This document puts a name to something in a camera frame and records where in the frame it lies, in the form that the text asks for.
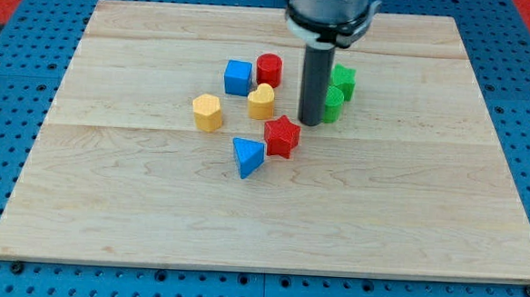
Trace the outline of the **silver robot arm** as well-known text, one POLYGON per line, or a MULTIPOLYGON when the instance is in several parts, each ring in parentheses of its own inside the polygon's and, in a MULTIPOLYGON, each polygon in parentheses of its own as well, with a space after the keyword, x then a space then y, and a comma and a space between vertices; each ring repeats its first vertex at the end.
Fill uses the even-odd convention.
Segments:
POLYGON ((380 0, 289 0, 287 28, 305 44, 298 119, 306 126, 323 122, 329 78, 338 49, 363 37, 378 13, 380 0))

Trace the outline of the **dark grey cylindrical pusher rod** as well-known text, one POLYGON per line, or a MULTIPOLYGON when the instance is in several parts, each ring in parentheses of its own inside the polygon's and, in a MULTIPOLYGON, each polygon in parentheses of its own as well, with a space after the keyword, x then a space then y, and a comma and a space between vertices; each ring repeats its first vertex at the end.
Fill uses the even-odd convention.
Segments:
POLYGON ((323 121, 335 53, 335 47, 319 50, 306 46, 298 105, 298 118, 306 126, 323 121))

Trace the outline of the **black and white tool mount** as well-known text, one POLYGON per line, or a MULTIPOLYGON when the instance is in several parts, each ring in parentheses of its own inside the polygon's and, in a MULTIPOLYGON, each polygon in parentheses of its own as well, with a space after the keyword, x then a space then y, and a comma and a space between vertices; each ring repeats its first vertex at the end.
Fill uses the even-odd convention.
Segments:
POLYGON ((285 19, 288 29, 307 46, 319 49, 347 49, 367 33, 381 5, 381 1, 374 1, 364 8, 360 17, 342 24, 314 21, 289 5, 285 19))

